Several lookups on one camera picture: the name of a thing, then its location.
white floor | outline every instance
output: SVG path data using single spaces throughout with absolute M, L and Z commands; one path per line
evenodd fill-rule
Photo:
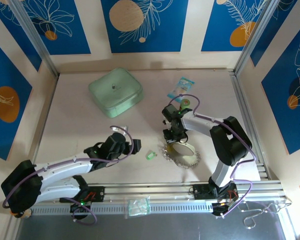
M 164 144 L 162 109 L 169 103 L 167 94 L 181 77 L 195 82 L 190 93 L 198 96 L 201 105 L 197 112 L 216 117 L 234 116 L 243 124 L 242 115 L 226 70 L 147 70 L 132 71 L 143 86 L 144 99 L 115 118 L 106 117 L 93 102 L 88 85 L 106 72 L 61 74 L 42 141 L 35 162 L 48 163 L 82 153 L 112 134 L 110 125 L 128 125 L 135 139 L 141 139 L 142 148 L 136 155 L 84 178 L 88 183 L 167 183 L 207 181 L 216 168 L 218 158 L 212 140 L 205 135 L 190 132 L 188 143 L 200 152 L 202 160 L 194 169 L 183 169 L 166 161 L 160 154 Z M 190 99 L 191 107 L 196 100 Z M 146 159 L 149 150 L 158 153 Z M 242 166 L 236 178 L 260 180 L 255 163 Z

robotic arm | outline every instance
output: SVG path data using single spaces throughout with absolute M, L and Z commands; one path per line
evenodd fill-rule
M 188 130 L 197 131 L 212 138 L 219 161 L 208 184 L 193 186 L 195 199 L 219 199 L 229 190 L 236 189 L 235 183 L 231 181 L 231 174 L 238 161 L 247 155 L 248 150 L 226 127 L 218 123 L 223 122 L 229 126 L 251 148 L 252 143 L 238 120 L 233 116 L 217 119 L 194 114 L 189 108 L 177 110 L 172 104 L 166 106 L 162 114 L 170 125 L 168 129 L 163 130 L 168 144 L 187 139 Z
M 105 142 L 85 149 L 83 152 L 91 158 L 79 158 L 83 153 L 70 160 L 61 160 L 44 164 L 32 164 L 30 160 L 21 162 L 1 184 L 11 213 L 20 218 L 32 205 L 42 201 L 60 199 L 61 202 L 102 202 L 104 188 L 90 187 L 78 174 L 90 173 L 104 168 L 108 163 L 118 162 L 121 154 L 136 154 L 141 149 L 139 139 L 126 141 L 123 134 L 113 133 Z

mint green box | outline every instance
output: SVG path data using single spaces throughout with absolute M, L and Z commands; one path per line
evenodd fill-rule
M 124 68 L 116 68 L 89 84 L 96 105 L 114 118 L 144 98 L 141 84 Z

gray floor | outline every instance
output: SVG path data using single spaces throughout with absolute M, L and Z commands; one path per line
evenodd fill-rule
M 249 203 L 250 209 L 264 208 Z M 94 226 L 82 226 L 70 216 L 33 216 L 22 221 L 17 240 L 284 240 L 279 218 L 263 213 L 256 227 L 246 229 L 243 220 L 251 212 L 235 209 L 225 219 L 211 213 L 150 214 L 125 219 L 100 215 Z

container lid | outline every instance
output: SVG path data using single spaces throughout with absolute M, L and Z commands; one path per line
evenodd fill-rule
M 116 68 L 90 83 L 89 90 L 106 109 L 113 108 L 142 91 L 141 84 L 124 68 Z

